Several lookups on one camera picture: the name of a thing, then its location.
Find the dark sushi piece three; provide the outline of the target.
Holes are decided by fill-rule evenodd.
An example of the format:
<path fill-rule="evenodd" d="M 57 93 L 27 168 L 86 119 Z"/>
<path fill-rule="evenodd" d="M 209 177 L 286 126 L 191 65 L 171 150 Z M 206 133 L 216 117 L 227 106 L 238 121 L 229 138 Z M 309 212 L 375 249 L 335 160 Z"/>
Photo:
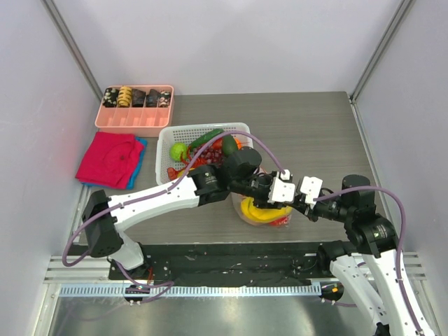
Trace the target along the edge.
<path fill-rule="evenodd" d="M 167 108 L 170 106 L 172 100 L 172 92 L 163 90 L 159 93 L 157 106 L 160 108 Z"/>

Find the long green cucumber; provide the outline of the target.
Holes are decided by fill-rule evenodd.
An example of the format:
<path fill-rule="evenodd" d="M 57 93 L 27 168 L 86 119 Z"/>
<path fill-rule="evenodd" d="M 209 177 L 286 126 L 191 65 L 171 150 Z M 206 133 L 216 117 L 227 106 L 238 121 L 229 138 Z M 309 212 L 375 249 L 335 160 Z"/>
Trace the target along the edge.
<path fill-rule="evenodd" d="M 203 146 L 205 143 L 213 139 L 214 137 L 218 136 L 219 134 L 223 133 L 224 130 L 221 128 L 212 129 L 211 131 L 201 135 L 196 140 L 190 143 L 189 149 L 194 150 L 196 148 L 199 148 L 200 146 Z"/>

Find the dark green avocado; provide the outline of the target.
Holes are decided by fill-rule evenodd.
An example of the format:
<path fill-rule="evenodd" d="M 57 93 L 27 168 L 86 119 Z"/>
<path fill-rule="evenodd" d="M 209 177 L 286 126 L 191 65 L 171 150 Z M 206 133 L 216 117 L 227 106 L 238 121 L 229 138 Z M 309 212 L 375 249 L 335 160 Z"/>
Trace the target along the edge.
<path fill-rule="evenodd" d="M 239 150 L 238 144 L 232 135 L 228 134 L 222 138 L 221 150 L 222 150 L 222 154 L 225 157 L 228 157 L 235 151 Z"/>

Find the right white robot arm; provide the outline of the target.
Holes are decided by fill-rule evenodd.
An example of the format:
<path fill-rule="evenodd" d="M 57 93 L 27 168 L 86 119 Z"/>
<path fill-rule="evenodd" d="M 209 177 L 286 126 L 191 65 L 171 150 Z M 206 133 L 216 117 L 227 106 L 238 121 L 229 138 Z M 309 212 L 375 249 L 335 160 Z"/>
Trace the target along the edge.
<path fill-rule="evenodd" d="M 324 243 L 318 248 L 316 268 L 344 286 L 372 335 L 434 335 L 412 291 L 403 263 L 406 216 L 401 229 L 376 212 L 375 193 L 395 195 L 371 185 L 361 175 L 348 175 L 339 192 L 324 195 L 322 180 L 304 177 L 297 187 L 298 209 L 310 220 L 343 223 L 351 243 Z"/>

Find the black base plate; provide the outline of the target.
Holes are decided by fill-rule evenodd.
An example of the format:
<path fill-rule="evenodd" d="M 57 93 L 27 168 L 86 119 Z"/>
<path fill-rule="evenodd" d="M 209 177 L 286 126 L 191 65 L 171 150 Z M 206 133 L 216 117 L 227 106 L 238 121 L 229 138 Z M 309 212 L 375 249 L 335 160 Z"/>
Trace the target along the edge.
<path fill-rule="evenodd" d="M 127 271 L 134 280 L 173 281 L 189 287 L 308 286 L 328 279 L 330 261 L 352 255 L 348 241 L 143 245 L 143 265 Z"/>

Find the dark sushi piece two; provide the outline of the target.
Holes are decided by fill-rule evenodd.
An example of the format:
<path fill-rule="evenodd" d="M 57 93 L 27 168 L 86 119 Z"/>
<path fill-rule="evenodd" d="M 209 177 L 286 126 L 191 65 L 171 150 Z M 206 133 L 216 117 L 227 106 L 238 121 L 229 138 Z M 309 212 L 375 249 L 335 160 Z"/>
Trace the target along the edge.
<path fill-rule="evenodd" d="M 160 98 L 160 92 L 156 89 L 150 89 L 146 95 L 145 107 L 156 108 L 158 106 L 158 100 Z"/>

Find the dark sushi piece one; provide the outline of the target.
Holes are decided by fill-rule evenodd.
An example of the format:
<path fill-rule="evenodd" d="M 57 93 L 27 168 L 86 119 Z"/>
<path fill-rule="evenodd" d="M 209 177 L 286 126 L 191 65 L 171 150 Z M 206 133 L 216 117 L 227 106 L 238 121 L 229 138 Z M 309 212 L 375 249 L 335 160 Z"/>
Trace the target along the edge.
<path fill-rule="evenodd" d="M 118 102 L 119 89 L 114 87 L 108 87 L 104 91 L 104 96 L 102 99 L 102 105 L 106 108 L 115 108 Z"/>

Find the yellow spiral pastry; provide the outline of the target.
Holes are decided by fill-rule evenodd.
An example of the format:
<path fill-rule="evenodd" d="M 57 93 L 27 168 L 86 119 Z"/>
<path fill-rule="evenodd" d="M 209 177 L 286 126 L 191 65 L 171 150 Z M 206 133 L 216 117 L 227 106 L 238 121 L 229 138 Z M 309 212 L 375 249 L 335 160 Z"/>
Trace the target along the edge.
<path fill-rule="evenodd" d="M 129 108 L 132 104 L 132 88 L 122 86 L 118 91 L 117 107 Z"/>

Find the yellow banana bunch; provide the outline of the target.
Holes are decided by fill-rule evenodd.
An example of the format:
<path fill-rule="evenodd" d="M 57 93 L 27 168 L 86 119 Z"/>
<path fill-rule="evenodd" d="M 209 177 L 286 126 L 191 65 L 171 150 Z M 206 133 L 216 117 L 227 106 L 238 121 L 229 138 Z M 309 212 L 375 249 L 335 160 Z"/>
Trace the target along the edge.
<path fill-rule="evenodd" d="M 254 223 L 268 224 L 276 218 L 288 216 L 293 210 L 291 207 L 281 209 L 261 209 L 254 205 L 252 197 L 244 198 L 240 203 L 242 216 Z"/>

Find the clear zip top bag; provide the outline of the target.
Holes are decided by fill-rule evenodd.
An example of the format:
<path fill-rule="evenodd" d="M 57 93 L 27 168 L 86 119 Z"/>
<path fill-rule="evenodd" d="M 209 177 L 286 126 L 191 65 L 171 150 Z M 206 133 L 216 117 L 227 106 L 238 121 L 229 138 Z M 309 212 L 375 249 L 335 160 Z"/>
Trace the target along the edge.
<path fill-rule="evenodd" d="M 243 221 L 253 226 L 284 226 L 289 223 L 293 209 L 268 202 L 273 180 L 272 174 L 259 168 L 246 180 L 248 187 L 245 193 L 231 193 L 234 210 Z"/>

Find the small orange fruit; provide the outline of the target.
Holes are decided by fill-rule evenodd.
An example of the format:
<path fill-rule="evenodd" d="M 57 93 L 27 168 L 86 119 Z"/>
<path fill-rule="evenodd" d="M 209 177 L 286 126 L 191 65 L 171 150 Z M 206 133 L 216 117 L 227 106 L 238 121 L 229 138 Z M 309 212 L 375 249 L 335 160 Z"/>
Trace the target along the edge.
<path fill-rule="evenodd" d="M 238 149 L 241 149 L 241 148 L 242 148 L 242 143 L 241 143 L 241 141 L 238 140 L 238 138 L 234 138 L 234 141 L 235 141 L 235 143 L 236 143 L 236 145 L 237 145 L 237 148 L 238 148 Z"/>

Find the green lime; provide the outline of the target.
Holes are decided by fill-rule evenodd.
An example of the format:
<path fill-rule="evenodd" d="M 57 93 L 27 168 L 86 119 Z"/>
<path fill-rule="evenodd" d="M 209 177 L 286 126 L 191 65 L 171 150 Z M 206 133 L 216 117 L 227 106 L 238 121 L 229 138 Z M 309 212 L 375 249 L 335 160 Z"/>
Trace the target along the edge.
<path fill-rule="evenodd" d="M 175 162 L 182 162 L 188 158 L 188 146 L 182 142 L 174 143 L 170 148 L 170 157 Z"/>

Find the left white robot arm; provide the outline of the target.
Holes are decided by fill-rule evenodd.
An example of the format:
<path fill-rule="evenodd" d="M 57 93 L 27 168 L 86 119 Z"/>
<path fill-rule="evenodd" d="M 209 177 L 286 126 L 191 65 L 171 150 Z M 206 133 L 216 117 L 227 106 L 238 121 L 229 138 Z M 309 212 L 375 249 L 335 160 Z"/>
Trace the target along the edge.
<path fill-rule="evenodd" d="M 235 193 L 266 205 L 276 176 L 259 171 L 261 156 L 250 147 L 234 151 L 222 164 L 205 164 L 154 188 L 126 195 L 93 192 L 83 212 L 88 254 L 110 257 L 133 279 L 144 278 L 149 262 L 140 244 L 125 231 L 149 218 L 180 209 L 221 202 Z"/>

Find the red apple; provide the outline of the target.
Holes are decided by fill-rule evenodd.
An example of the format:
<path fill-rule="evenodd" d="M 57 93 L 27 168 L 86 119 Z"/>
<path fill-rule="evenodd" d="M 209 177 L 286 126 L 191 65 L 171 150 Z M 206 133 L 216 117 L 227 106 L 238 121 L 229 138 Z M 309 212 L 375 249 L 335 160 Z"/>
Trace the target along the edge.
<path fill-rule="evenodd" d="M 291 220 L 291 215 L 282 216 L 282 217 L 276 218 L 269 224 L 274 227 L 283 227 L 283 226 L 287 226 L 290 223 L 290 220 Z"/>

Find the white plastic basket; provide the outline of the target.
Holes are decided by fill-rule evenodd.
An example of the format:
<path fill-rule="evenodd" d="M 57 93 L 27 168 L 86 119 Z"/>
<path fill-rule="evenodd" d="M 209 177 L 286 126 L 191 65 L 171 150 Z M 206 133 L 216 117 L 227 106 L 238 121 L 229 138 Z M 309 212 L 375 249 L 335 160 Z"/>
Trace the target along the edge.
<path fill-rule="evenodd" d="M 170 149 L 173 144 L 181 142 L 189 145 L 191 142 L 214 129 L 225 131 L 243 131 L 250 133 L 249 126 L 243 122 L 211 123 L 196 125 L 180 125 L 164 128 L 157 140 L 157 150 L 155 159 L 155 180 L 158 185 L 169 182 L 167 169 L 172 167 L 180 170 L 183 166 L 181 162 L 175 162 L 170 156 Z"/>

